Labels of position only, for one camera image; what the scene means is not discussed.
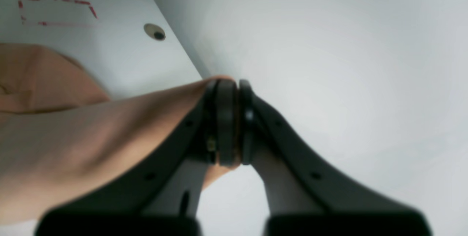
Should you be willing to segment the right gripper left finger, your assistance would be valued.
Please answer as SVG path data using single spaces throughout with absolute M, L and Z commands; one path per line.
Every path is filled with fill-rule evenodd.
M 139 164 L 50 211 L 36 236 L 200 236 L 195 220 L 209 166 L 233 166 L 237 86 L 210 82 L 197 106 Z

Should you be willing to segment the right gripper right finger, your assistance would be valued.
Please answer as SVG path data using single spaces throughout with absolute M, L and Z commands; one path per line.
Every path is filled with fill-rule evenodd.
M 314 152 L 286 119 L 239 82 L 241 158 L 261 177 L 268 236 L 431 236 L 423 214 L 360 184 Z

